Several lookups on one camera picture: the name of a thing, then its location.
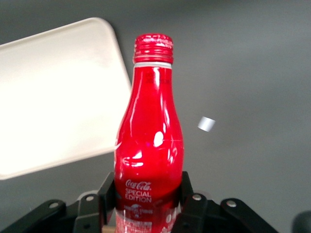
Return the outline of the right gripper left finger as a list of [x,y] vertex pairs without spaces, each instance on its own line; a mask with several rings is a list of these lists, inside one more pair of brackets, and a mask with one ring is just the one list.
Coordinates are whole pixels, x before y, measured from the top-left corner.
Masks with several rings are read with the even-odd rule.
[[1,232],[101,233],[115,206],[114,172],[110,172],[99,190],[83,193],[71,205],[62,200],[48,200]]

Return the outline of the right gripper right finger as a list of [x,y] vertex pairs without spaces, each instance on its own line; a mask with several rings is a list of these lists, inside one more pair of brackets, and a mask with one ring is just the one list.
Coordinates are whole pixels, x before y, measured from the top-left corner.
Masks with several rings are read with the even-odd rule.
[[228,198],[217,204],[193,191],[190,177],[182,173],[179,188],[181,213],[173,233],[276,233],[277,230],[240,199]]

